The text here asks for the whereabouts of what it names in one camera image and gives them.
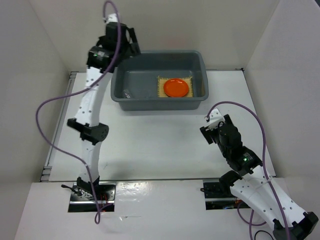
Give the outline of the orange plastic bowl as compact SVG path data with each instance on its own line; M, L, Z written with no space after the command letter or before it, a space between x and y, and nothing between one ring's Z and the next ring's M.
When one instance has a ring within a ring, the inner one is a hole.
M189 93L189 86L185 80L171 78L163 84L164 93L172 98L182 98Z

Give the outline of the yellow woven bamboo mat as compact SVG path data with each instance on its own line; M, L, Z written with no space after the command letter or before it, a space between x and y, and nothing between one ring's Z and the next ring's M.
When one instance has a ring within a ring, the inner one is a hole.
M164 89L163 89L164 83L169 79L182 79L182 80L186 81L188 86L189 86L189 92L183 98L193 98L194 97L194 91L193 91L192 77L191 76L188 76L188 77L175 77L175 78L165 78L165 77L158 76L158 78L157 78L157 96L159 98L169 98L169 96L167 96L165 94Z

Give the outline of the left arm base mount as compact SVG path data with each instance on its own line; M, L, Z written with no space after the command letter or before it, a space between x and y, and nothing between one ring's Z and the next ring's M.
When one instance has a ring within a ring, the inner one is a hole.
M94 197L78 188L76 183L73 183L72 186L62 184L61 187L70 190L69 213L97 211ZM96 194L98 206L102 208L102 212L113 212L115 209L116 184L114 182L101 182L99 187L100 189Z

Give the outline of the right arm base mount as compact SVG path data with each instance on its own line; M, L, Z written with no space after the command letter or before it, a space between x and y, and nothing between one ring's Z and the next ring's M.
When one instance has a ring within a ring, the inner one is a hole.
M206 210L228 210L237 208L241 200L223 190L218 179L203 181L200 191L204 195Z

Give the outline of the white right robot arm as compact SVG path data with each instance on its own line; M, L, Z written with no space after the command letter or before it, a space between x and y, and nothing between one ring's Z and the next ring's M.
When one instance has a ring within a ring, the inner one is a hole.
M208 126L200 131L209 144L215 143L231 170L219 178L219 191L241 199L272 229L277 240L304 240L319 219L298 206L263 169L263 162L243 145L229 115L218 109L207 116Z

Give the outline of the clear plastic cup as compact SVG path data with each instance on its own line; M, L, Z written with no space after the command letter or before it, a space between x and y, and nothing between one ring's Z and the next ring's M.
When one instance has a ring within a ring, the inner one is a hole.
M134 99L134 95L128 90L128 89L124 89L122 91L122 95L125 99Z

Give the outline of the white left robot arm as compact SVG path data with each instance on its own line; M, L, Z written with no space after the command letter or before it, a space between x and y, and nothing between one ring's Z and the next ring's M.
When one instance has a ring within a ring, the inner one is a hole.
M94 200L100 193L99 155L109 127L100 122L105 91L115 68L124 60L140 55L133 28L124 23L106 24L105 35L88 52L86 82L79 109L67 126L78 131L82 141L81 159L85 162L76 185L83 196Z

